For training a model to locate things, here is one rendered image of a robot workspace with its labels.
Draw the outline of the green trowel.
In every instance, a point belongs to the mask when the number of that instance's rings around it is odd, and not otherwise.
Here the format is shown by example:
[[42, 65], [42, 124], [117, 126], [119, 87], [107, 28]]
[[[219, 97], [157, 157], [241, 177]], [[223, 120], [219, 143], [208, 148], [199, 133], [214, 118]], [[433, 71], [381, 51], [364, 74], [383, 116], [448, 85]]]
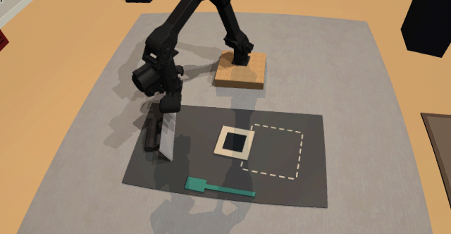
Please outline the green trowel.
[[218, 192], [244, 195], [244, 196], [248, 196], [248, 197], [255, 196], [255, 192], [252, 192], [252, 191], [244, 191], [244, 190], [237, 190], [237, 189], [233, 189], [233, 188], [229, 188], [229, 187], [207, 185], [206, 183], [207, 183], [207, 180], [188, 177], [186, 185], [185, 185], [185, 189], [194, 190], [194, 191], [198, 191], [198, 192], [204, 192], [205, 189], [208, 189], [208, 190], [214, 190], [214, 191], [218, 191]]

